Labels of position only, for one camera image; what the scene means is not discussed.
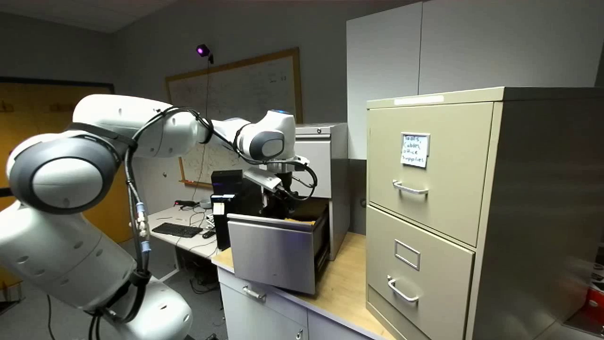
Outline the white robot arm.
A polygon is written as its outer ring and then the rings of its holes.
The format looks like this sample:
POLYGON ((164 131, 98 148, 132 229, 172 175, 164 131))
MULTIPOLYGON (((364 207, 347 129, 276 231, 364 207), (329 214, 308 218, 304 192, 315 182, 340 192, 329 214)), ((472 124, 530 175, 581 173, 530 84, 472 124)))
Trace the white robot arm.
POLYGON ((295 161, 296 122, 270 110, 257 124, 206 120, 174 105, 89 95, 62 133, 21 143, 8 158, 15 203, 0 212, 0 260, 57 301, 91 316, 89 340, 110 324, 123 340, 185 340, 193 328, 187 301, 149 273, 149 228, 136 158, 176 158, 196 144, 221 143, 251 165, 268 169, 270 192, 285 190, 295 161), (83 214, 125 173, 136 252, 127 254, 83 214))

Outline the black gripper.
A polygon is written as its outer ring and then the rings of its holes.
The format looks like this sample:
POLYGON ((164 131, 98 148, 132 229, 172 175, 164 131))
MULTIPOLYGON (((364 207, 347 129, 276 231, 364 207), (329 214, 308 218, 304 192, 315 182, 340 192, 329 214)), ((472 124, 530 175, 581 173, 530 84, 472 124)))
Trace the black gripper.
POLYGON ((300 195, 291 190, 293 175, 306 171, 302 161, 261 163, 245 171, 245 180, 291 201, 300 201, 300 195))

